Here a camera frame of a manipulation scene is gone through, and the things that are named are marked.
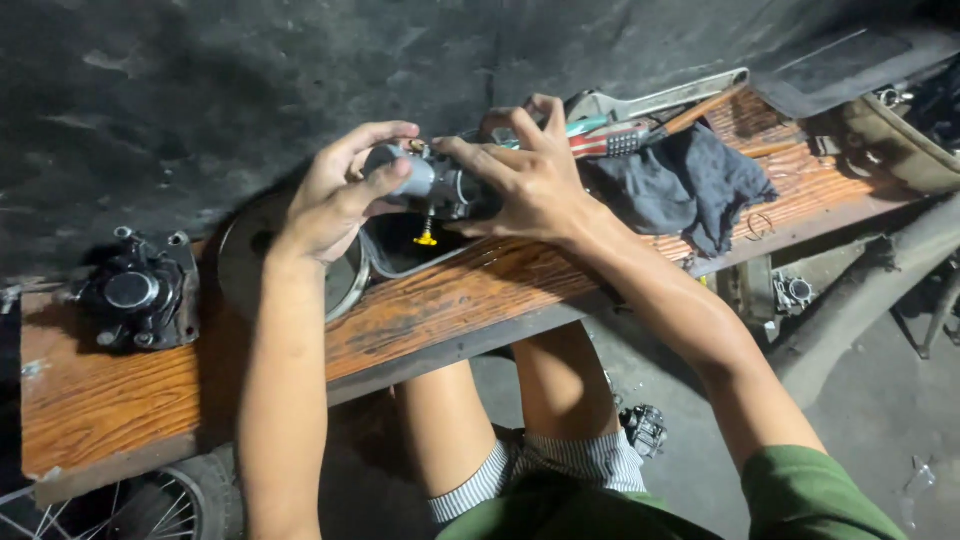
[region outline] spoked wheel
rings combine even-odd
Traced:
[[[0,497],[0,538],[213,540],[239,538],[232,459],[204,455],[38,510],[33,488]]]

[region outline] thigh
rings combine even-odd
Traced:
[[[496,437],[468,360],[399,384],[396,401],[429,497],[459,487],[490,456]]]
[[[527,433],[585,440],[620,429],[613,395],[583,324],[513,344]]]

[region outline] wood grain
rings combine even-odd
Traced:
[[[749,93],[709,114],[708,121],[734,148],[789,140],[799,129],[781,124]],[[831,212],[857,206],[866,209],[859,210],[863,214],[877,213],[895,205],[871,205],[874,199],[913,198],[890,178],[845,178],[833,160],[812,157],[805,144],[758,162],[781,197],[744,213],[734,230],[732,255],[746,248],[762,251],[766,244],[782,246],[790,241],[785,234],[799,241],[804,228]],[[867,216],[851,213],[847,221]],[[674,260],[690,255],[677,236],[644,240]],[[598,286],[575,261],[548,246],[518,239],[482,242],[437,267],[369,290],[327,329],[327,377],[357,373]],[[83,351],[73,337],[82,330],[75,313],[53,305],[49,295],[24,297],[26,475],[51,481],[96,470],[97,480],[107,484],[129,472],[118,471],[113,478],[105,472],[108,467],[98,466],[104,460],[139,455],[141,467],[158,466],[163,462],[150,449],[164,441],[192,442],[196,435],[202,445],[205,438],[229,438],[251,329],[224,304],[215,284],[205,282],[203,291],[201,337],[195,344],[119,357]],[[91,487],[89,481],[81,485]]]

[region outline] hand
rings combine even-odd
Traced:
[[[410,177],[408,160],[395,160],[371,174],[360,172],[373,146],[392,140],[408,144],[420,128],[407,122],[364,124],[324,148],[313,160],[287,210],[276,250],[328,265],[343,256],[367,219],[391,209],[377,201]]]
[[[547,118],[543,130],[531,111]],[[464,236],[524,236],[553,243],[562,243],[588,228],[591,216],[603,205],[590,197],[580,182],[566,138],[564,102],[534,94],[523,108],[488,113],[480,130],[495,128],[513,129],[520,149],[468,144],[459,137],[433,141],[434,148],[489,182],[504,199],[503,210],[494,219],[450,223],[446,228]]]

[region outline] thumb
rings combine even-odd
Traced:
[[[444,229],[460,233],[467,238],[490,236],[493,234],[493,221],[454,221],[444,224]]]
[[[375,200],[388,195],[410,179],[413,167],[405,158],[381,165],[363,182],[349,184],[336,194],[337,206],[346,214],[361,215]]]

